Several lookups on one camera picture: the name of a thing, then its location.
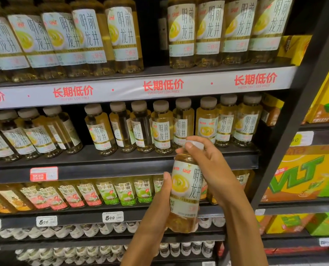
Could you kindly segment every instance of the person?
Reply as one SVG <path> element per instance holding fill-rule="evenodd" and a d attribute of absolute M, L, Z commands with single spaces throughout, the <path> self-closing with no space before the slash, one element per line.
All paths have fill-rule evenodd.
<path fill-rule="evenodd" d="M 197 161 L 210 191 L 223 209 L 226 219 L 231 264 L 233 266 L 268 266 L 255 213 L 221 152 L 207 138 L 189 136 L 187 140 L 204 144 L 205 151 L 186 142 L 185 149 Z M 176 152 L 183 153 L 183 148 Z M 172 181 L 163 174 L 163 185 L 146 211 L 121 266 L 148 266 L 156 256 L 170 213 Z"/>

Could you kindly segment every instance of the red and white price tag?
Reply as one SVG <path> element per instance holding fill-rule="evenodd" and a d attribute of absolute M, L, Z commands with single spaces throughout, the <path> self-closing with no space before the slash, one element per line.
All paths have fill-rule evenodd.
<path fill-rule="evenodd" d="M 318 239 L 320 246 L 327 247 L 329 246 L 329 238 L 319 238 Z"/>
<path fill-rule="evenodd" d="M 58 180 L 58 167 L 37 167 L 30 169 L 30 181 L 52 181 Z"/>

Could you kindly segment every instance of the bottle cap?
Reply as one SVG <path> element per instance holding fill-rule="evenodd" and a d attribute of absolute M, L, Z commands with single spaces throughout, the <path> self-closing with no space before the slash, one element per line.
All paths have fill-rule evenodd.
<path fill-rule="evenodd" d="M 262 95 L 258 92 L 252 92 L 243 95 L 244 103 L 259 103 L 261 99 L 262 99 Z"/>
<path fill-rule="evenodd" d="M 20 109 L 18 114 L 21 118 L 31 118 L 40 115 L 35 107 Z"/>
<path fill-rule="evenodd" d="M 8 120 L 8 119 L 18 118 L 18 114 L 14 109 L 7 109 L 0 111 L 0 120 Z"/>
<path fill-rule="evenodd" d="M 132 111 L 143 111 L 147 109 L 147 103 L 144 100 L 134 101 L 131 103 Z"/>
<path fill-rule="evenodd" d="M 195 145 L 197 148 L 204 150 L 204 144 L 202 144 L 202 143 L 199 143 L 197 141 L 191 141 L 191 140 L 185 140 L 185 142 L 190 142 L 193 145 Z"/>
<path fill-rule="evenodd" d="M 191 99 L 187 97 L 176 99 L 176 107 L 189 108 L 191 106 Z"/>
<path fill-rule="evenodd" d="M 236 101 L 237 95 L 234 93 L 223 94 L 220 96 L 220 102 L 223 105 L 232 105 L 233 103 L 236 103 Z"/>
<path fill-rule="evenodd" d="M 62 112 L 62 108 L 60 105 L 55 105 L 55 106 L 45 106 L 43 108 L 43 111 L 45 112 L 46 115 L 56 115 Z"/>
<path fill-rule="evenodd" d="M 205 96 L 200 99 L 200 107 L 212 108 L 217 104 L 217 99 L 211 96 Z"/>
<path fill-rule="evenodd" d="M 157 112 L 165 112 L 169 110 L 169 103 L 165 100 L 153 102 L 153 110 Z"/>
<path fill-rule="evenodd" d="M 126 110 L 126 104 L 125 102 L 111 102 L 110 103 L 110 109 L 112 111 L 124 111 Z"/>
<path fill-rule="evenodd" d="M 100 103 L 90 103 L 84 107 L 84 110 L 88 115 L 100 114 L 103 111 Z"/>
<path fill-rule="evenodd" d="M 168 0 L 162 0 L 159 2 L 160 7 L 167 7 L 168 6 Z"/>

